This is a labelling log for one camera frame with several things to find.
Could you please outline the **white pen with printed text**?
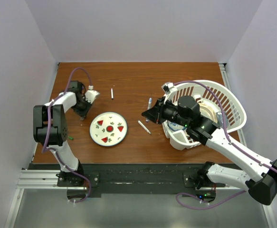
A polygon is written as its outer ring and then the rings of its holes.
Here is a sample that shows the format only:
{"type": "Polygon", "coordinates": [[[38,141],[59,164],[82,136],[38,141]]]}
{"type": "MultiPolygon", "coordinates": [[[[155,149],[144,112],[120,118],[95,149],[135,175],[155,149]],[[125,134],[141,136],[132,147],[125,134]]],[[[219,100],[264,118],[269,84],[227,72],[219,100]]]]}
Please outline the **white pen with printed text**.
{"type": "Polygon", "coordinates": [[[150,97],[149,100],[148,100],[147,110],[149,110],[152,107],[152,101],[153,101],[152,97],[150,97]]]}

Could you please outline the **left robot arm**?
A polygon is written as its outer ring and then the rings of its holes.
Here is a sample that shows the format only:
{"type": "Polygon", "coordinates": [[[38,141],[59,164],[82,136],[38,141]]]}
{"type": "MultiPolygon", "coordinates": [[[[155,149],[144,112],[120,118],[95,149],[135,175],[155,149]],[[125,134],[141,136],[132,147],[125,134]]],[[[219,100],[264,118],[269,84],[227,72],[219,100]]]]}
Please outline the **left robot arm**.
{"type": "Polygon", "coordinates": [[[79,81],[71,81],[67,89],[44,105],[33,107],[33,137],[42,145],[42,152],[50,151],[60,166],[59,180],[72,186],[86,182],[79,159],[68,144],[66,112],[72,109],[85,119],[100,93],[92,85],[86,88],[79,81]]]}

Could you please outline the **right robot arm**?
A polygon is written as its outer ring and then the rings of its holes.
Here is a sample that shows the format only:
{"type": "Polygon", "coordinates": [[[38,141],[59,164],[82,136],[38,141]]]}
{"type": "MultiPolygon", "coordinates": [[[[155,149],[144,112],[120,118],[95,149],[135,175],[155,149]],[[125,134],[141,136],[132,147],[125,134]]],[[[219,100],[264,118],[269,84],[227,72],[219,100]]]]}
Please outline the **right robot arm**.
{"type": "Polygon", "coordinates": [[[193,97],[182,96],[177,105],[159,98],[142,116],[156,124],[170,121],[185,127],[191,139],[218,151],[238,166],[232,169],[206,162],[197,173],[200,185],[222,183],[248,192],[263,205],[273,201],[277,194],[277,159],[264,158],[231,138],[225,128],[201,115],[193,97]]]}

